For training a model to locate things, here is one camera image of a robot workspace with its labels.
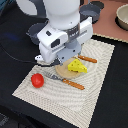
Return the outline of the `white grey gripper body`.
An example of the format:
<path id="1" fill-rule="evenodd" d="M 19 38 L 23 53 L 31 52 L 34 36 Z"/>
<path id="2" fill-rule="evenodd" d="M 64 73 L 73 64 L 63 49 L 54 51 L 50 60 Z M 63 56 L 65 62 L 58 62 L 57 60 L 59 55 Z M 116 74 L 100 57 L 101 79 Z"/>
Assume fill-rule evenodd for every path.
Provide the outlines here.
<path id="1" fill-rule="evenodd" d="M 53 61 L 63 64 L 71 57 L 81 53 L 82 44 L 93 35 L 92 18 L 82 21 L 74 31 L 54 29 L 47 24 L 38 34 L 39 50 L 46 63 Z"/>

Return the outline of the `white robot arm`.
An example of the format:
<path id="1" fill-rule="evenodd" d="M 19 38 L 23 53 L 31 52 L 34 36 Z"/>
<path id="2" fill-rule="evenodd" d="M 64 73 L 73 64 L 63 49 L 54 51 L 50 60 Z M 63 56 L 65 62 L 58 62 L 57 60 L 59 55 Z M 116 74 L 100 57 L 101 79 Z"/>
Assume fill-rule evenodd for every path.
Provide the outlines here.
<path id="1" fill-rule="evenodd" d="M 45 67 L 63 64 L 81 54 L 81 45 L 93 35 L 92 18 L 80 21 L 80 0 L 16 0 L 23 13 L 47 18 L 37 33 Z"/>

